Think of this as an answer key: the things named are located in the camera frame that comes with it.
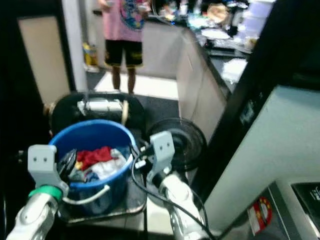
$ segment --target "black shorts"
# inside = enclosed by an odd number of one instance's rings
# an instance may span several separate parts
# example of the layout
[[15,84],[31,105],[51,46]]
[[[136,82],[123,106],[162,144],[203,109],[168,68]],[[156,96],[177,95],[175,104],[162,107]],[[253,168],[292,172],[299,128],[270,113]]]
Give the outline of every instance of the black shorts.
[[120,67],[123,50],[127,68],[142,65],[142,42],[124,40],[105,40],[105,63],[112,67]]

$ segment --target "white floor tile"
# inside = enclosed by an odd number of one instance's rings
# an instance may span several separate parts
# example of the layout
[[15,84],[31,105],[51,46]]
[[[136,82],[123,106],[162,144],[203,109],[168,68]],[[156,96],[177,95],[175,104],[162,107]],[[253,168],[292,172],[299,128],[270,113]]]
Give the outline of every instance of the white floor tile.
[[[128,76],[125,73],[120,74],[121,92],[128,92]],[[110,72],[106,72],[104,77],[96,85],[97,92],[113,91],[112,76]],[[135,80],[134,93],[142,96],[178,100],[177,81],[173,79],[150,77],[137,75]]]

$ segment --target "green band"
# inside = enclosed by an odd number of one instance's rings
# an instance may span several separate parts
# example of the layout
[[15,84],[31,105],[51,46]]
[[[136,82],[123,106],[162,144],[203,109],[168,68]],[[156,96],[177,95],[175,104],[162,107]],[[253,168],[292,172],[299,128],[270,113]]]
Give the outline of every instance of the green band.
[[54,197],[58,202],[60,202],[62,199],[62,191],[55,186],[49,186],[49,185],[44,185],[31,191],[29,193],[29,198],[31,198],[34,194],[40,194],[40,193],[49,194],[52,197]]

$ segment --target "person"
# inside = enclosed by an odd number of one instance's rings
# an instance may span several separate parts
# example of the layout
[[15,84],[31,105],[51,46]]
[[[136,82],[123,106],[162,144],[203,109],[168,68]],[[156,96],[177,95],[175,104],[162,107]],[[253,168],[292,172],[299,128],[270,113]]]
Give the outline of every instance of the person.
[[128,71],[128,92],[134,93],[136,67],[143,64],[142,30],[146,11],[140,0],[98,0],[102,9],[105,38],[105,63],[112,67],[112,84],[120,90],[123,51]]

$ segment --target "black countertop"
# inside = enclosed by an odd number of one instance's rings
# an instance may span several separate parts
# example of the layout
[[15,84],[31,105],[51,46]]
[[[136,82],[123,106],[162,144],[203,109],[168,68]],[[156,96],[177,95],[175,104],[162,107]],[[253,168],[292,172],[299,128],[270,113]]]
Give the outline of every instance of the black countertop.
[[[101,16],[102,11],[100,9],[96,9],[92,11],[95,15]],[[215,78],[217,84],[219,85],[221,92],[225,96],[226,99],[234,92],[237,84],[231,83],[227,80],[223,80],[221,77],[223,72],[224,63],[234,59],[234,58],[248,58],[249,55],[244,54],[238,50],[235,50],[234,55],[230,56],[229,52],[223,52],[221,50],[208,49],[205,46],[206,37],[201,35],[200,29],[192,29],[188,27],[187,18],[183,16],[179,16],[177,19],[171,22],[163,22],[157,16],[149,14],[148,18],[145,20],[146,22],[159,23],[159,24],[172,24],[177,27],[184,27],[185,31],[188,31],[190,35],[193,37],[194,42],[198,47],[198,51],[201,53],[204,58],[207,66],[212,72],[213,77]]]

